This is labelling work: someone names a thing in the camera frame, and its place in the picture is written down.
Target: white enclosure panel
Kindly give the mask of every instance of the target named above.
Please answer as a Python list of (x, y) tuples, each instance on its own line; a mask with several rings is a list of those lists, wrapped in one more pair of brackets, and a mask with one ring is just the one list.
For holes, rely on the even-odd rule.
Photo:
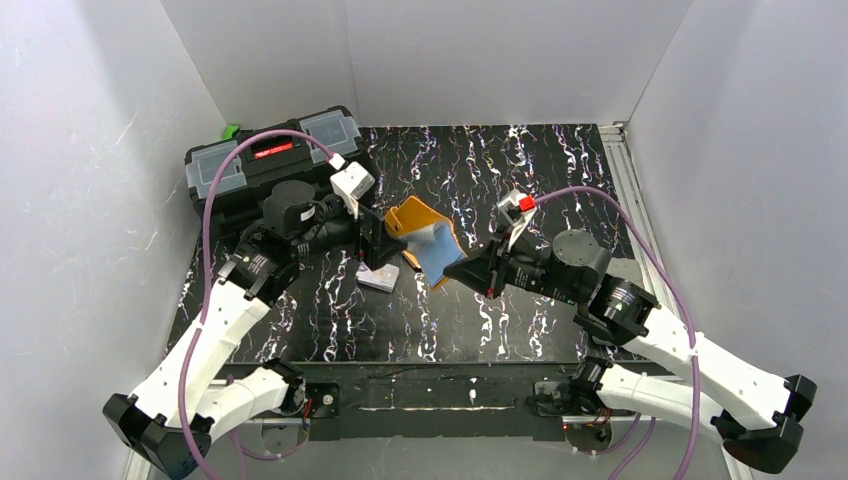
[(360, 121), (628, 120), (690, 3), (348, 1)]
[(0, 109), (0, 477), (120, 478), (100, 409), (162, 358), (223, 119), (156, 0), (4, 2)]
[(786, 479), (848, 469), (846, 21), (839, 0), (696, 0), (629, 127), (698, 328), (819, 385)]
[(230, 123), (345, 105), (358, 118), (343, 0), (162, 0)]

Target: cable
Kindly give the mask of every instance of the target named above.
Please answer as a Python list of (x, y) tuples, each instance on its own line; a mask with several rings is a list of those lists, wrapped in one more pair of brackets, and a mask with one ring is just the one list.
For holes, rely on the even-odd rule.
[[(671, 295), (677, 301), (677, 305), (680, 306), (680, 312), (683, 314), (683, 323), (686, 324), (686, 334), (689, 337), (689, 348), (695, 348), (695, 325), (692, 322), (692, 317), (689, 315), (689, 309), (686, 307), (686, 302), (683, 300), (683, 296), (674, 286), (674, 283), (671, 281), (671, 278), (666, 273), (665, 269), (660, 265), (660, 261), (657, 259), (657, 256), (654, 254), (653, 250), (648, 246), (648, 242), (642, 238), (642, 235), (636, 230), (636, 226), (633, 224), (633, 221), (630, 217), (627, 216), (627, 213), (624, 212), (624, 209), (621, 208), (621, 205), (615, 201), (608, 193), (603, 190), (599, 190), (594, 187), (586, 187), (586, 186), (576, 186), (576, 187), (566, 187), (561, 188), (555, 192), (551, 192), (547, 195), (543, 195), (536, 199), (536, 204), (541, 205), (547, 201), (553, 200), (554, 198), (560, 197), (562, 195), (567, 195), (569, 193), (590, 193), (592, 195), (597, 195), (604, 199), (607, 204), (615, 208), (621, 218), (624, 220), (624, 223), (627, 224), (627, 228), (633, 233), (633, 236), (636, 238), (636, 242), (639, 243), (639, 246), (642, 248), (642, 251), (645, 252), (645, 255), (648, 256), (648, 259), (654, 265), (654, 268), (660, 274), (665, 284), (668, 286), (668, 289), (671, 291)], [(692, 357), (692, 424), (689, 431), (689, 442), (686, 445), (686, 453), (683, 455), (683, 460), (680, 462), (680, 467), (677, 469), (677, 473), (674, 474), (674, 480), (681, 480), (684, 475), (686, 475), (686, 471), (689, 470), (689, 464), (692, 463), (692, 456), (695, 454), (695, 445), (698, 442), (698, 430), (700, 429), (700, 415), (701, 415), (701, 369), (698, 364), (698, 357)]]
[(622, 460), (621, 463), (617, 467), (615, 467), (615, 470), (613, 470), (610, 474), (609, 480), (615, 480), (616, 478), (618, 478), (621, 472), (624, 471), (624, 467), (626, 467), (628, 463), (630, 463), (634, 458), (636, 458), (636, 455), (639, 455), (639, 452), (641, 452), (642, 449), (645, 448), (645, 445), (648, 444), (648, 440), (651, 438), (651, 434), (654, 433), (655, 426), (657, 426), (657, 419), (651, 417), (651, 423), (648, 424), (648, 431), (645, 432), (645, 436), (642, 437), (642, 440), (639, 441), (639, 445), (636, 445), (636, 448), (634, 448), (632, 452), (628, 453), (627, 456), (624, 457), (624, 460)]
[[(240, 143), (227, 155), (227, 158), (224, 159), (224, 162), (221, 163), (221, 166), (218, 167), (218, 171), (215, 173), (215, 178), (212, 180), (212, 183), (209, 185), (209, 193), (206, 197), (206, 204), (203, 207), (203, 222), (200, 231), (201, 237), (201, 249), (203, 251), (203, 305), (200, 308), (200, 325), (206, 324), (206, 316), (209, 313), (209, 301), (212, 297), (212, 277), (214, 273), (212, 272), (212, 248), (210, 246), (209, 239), (209, 230), (210, 225), (212, 223), (212, 201), (215, 199), (215, 194), (218, 193), (218, 185), (221, 184), (221, 179), (224, 176), (224, 172), (233, 163), (233, 159), (235, 159), (241, 152), (245, 151), (249, 146), (253, 145), (256, 142), (261, 140), (265, 140), (266, 138), (273, 137), (295, 137), (301, 140), (306, 140), (324, 152), (327, 155), (327, 159), (333, 158), (333, 152), (330, 151), (323, 143), (319, 142), (315, 137), (311, 135), (307, 135), (303, 132), (298, 132), (297, 130), (268, 130), (266, 132), (259, 133), (254, 135), (244, 142)], [(183, 437), (185, 438), (186, 445), (188, 446), (189, 451), (191, 452), (191, 456), (197, 462), (197, 466), (206, 474), (206, 476), (212, 480), (221, 480), (221, 477), (212, 470), (212, 467), (206, 460), (203, 458), (203, 454), (200, 452), (200, 449), (197, 447), (197, 442), (194, 440), (194, 435), (191, 433), (191, 427), (188, 420), (188, 411), (186, 409), (186, 382), (188, 379), (188, 368), (191, 364), (191, 356), (194, 354), (194, 349), (197, 347), (197, 341), (200, 339), (201, 328), (196, 328), (194, 330), (194, 335), (191, 337), (191, 342), (188, 345), (188, 350), (186, 351), (185, 359), (183, 360), (182, 368), (180, 369), (180, 381), (177, 388), (177, 404), (180, 414), (180, 429), (183, 431)]]

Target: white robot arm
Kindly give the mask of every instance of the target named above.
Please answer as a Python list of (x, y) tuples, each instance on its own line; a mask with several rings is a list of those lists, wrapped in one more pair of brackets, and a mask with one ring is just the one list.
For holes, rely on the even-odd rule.
[(218, 272), (206, 323), (196, 319), (162, 363), (129, 395), (114, 394), (103, 413), (121, 440), (170, 478), (181, 479), (197, 464), (183, 436), (178, 385), (189, 345), (202, 329), (186, 372), (185, 413), (200, 453), (259, 413), (297, 411), (305, 401), (301, 372), (279, 359), (216, 391), (209, 385), (239, 341), (298, 277), (300, 259), (350, 246), (377, 269), (406, 248), (382, 218), (357, 203), (374, 179), (357, 163), (334, 174), (335, 194), (316, 199), (301, 181), (277, 184), (265, 200), (262, 224), (239, 243)]
[[(701, 333), (696, 333), (693, 351), (687, 327), (670, 309), (639, 286), (606, 273), (610, 252), (588, 232), (563, 231), (550, 249), (539, 249), (523, 234), (536, 211), (532, 198), (513, 191), (498, 209), (506, 224), (485, 247), (445, 268), (445, 276), (489, 298), (511, 284), (576, 305), (575, 322), (594, 339), (642, 355), (689, 384), (697, 356), (700, 431), (755, 469), (778, 473), (786, 466), (798, 450), (799, 422), (815, 398), (815, 383), (802, 375), (782, 378), (764, 372)], [(575, 408), (588, 413), (588, 404), (691, 425), (691, 387), (642, 378), (608, 360), (588, 357), (584, 362), (568, 385), (550, 395), (553, 408), (546, 406), (546, 413), (567, 415)]]

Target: black table surface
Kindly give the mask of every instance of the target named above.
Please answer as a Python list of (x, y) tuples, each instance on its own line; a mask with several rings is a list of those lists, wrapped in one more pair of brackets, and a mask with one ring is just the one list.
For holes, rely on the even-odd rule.
[[(539, 196), (589, 185), (615, 197), (597, 125), (363, 128), (362, 134), (382, 172), (375, 209), (385, 213), (416, 195), (454, 221), (466, 251), (487, 240), (495, 226), (495, 204), (513, 188)], [(600, 199), (578, 194), (551, 201), (528, 230), (544, 242), (567, 228), (588, 230), (613, 257), (633, 258), (624, 222)], [(198, 253), (168, 348), (200, 311)], [(225, 257), (216, 247), (216, 264)], [(401, 270), (392, 293), (358, 285), (357, 262), (344, 251), (302, 265), (300, 279), (244, 337), (230, 361), (279, 356), (313, 362), (570, 363), (592, 348), (571, 321), (569, 305), (511, 286), (494, 300), (458, 282), (430, 290), (423, 274), (399, 256), (390, 263)]]

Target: blue fabric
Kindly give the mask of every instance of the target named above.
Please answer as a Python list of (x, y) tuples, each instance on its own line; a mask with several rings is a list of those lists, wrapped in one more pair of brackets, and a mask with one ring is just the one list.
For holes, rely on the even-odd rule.
[(449, 226), (436, 225), (433, 236), (434, 240), (420, 244), (418, 251), (413, 252), (431, 287), (442, 281), (445, 267), (465, 258)]

